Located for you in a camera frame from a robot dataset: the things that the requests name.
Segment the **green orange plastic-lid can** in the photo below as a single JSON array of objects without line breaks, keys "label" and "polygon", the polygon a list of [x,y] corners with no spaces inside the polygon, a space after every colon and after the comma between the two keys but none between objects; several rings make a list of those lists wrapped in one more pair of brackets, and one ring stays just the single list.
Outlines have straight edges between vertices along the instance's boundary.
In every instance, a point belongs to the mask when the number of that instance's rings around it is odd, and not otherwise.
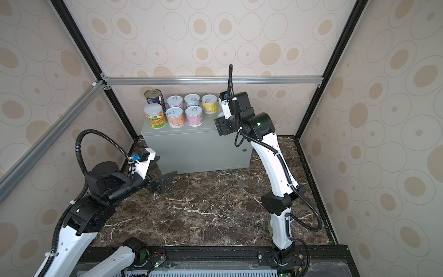
[{"label": "green orange plastic-lid can", "polygon": [[150,103],[144,107],[144,113],[148,123],[153,129],[161,129],[166,125],[163,107],[157,103]]}]

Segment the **light blue label can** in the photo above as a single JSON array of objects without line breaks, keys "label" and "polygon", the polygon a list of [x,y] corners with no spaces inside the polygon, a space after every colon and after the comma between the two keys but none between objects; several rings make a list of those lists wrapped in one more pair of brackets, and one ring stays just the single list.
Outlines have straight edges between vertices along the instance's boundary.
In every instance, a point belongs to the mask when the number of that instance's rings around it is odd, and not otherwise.
[{"label": "light blue label can", "polygon": [[190,93],[183,98],[186,107],[199,106],[200,96],[196,93]]}]

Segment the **dark blue tin can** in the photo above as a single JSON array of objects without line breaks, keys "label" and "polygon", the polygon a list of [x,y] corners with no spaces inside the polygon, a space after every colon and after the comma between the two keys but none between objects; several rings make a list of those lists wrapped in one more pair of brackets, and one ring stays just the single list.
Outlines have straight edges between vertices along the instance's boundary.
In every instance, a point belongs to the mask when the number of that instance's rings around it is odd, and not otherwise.
[{"label": "dark blue tin can", "polygon": [[163,112],[166,112],[166,105],[165,105],[165,99],[161,92],[161,90],[157,88],[151,88],[144,92],[144,96],[147,100],[148,104],[159,104],[161,105]]}]

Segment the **orange peach label can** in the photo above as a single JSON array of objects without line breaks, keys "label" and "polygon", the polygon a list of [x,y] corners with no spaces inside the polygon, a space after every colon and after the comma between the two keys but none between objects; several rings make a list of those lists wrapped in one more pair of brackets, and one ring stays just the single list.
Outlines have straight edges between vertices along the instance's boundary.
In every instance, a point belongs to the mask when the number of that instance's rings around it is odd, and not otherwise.
[{"label": "orange peach label can", "polygon": [[183,109],[180,107],[171,107],[166,110],[166,118],[171,128],[178,129],[185,125]]}]

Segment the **pink white small can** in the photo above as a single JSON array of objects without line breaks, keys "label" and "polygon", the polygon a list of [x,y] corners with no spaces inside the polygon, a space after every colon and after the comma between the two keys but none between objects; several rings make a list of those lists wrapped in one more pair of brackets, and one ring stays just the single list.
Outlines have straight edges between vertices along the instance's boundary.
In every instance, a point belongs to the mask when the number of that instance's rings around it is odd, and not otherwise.
[{"label": "pink white small can", "polygon": [[179,95],[173,95],[173,96],[170,96],[169,98],[167,98],[167,104],[168,104],[169,108],[179,107],[179,108],[183,109],[183,107],[184,107],[183,98]]}]

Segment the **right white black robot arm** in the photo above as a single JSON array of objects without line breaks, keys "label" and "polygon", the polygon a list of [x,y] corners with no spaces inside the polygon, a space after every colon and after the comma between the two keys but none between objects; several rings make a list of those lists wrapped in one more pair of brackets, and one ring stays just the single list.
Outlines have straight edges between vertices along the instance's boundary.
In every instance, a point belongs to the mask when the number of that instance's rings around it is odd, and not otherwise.
[{"label": "right white black robot arm", "polygon": [[268,174],[272,190],[261,197],[261,204],[271,214],[274,259],[278,264],[286,264],[295,250],[290,238],[290,213],[293,200],[298,197],[294,192],[298,184],[280,151],[273,122],[268,114],[254,112],[245,92],[222,92],[218,101],[223,112],[215,120],[219,135],[235,133],[244,137],[258,153]]}]

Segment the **yellow label can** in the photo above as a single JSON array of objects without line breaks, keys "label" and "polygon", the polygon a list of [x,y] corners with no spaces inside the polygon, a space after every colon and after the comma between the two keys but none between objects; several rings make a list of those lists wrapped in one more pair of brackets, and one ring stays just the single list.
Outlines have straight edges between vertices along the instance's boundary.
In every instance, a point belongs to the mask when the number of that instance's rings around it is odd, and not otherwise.
[{"label": "yellow label can", "polygon": [[207,94],[201,98],[205,114],[215,114],[218,111],[218,98],[216,95]]}]

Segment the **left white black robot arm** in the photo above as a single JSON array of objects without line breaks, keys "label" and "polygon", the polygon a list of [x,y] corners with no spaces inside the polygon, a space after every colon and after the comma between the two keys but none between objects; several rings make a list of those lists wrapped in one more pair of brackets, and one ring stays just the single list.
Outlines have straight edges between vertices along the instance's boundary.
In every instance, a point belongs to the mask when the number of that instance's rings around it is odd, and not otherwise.
[{"label": "left white black robot arm", "polygon": [[173,171],[158,180],[150,180],[146,177],[149,167],[149,161],[137,162],[136,169],[125,176],[115,162],[102,162],[87,172],[84,177],[90,193],[73,200],[63,212],[53,234],[51,250],[35,275],[68,277],[122,200],[144,188],[163,193],[178,174]]}]

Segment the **pink label can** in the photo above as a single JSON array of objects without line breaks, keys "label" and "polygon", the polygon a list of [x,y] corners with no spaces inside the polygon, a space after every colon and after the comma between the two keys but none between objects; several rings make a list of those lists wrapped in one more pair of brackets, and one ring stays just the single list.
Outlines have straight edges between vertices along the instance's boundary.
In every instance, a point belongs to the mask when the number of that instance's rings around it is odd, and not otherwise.
[{"label": "pink label can", "polygon": [[203,110],[200,106],[190,106],[185,110],[189,126],[198,127],[203,124]]}]

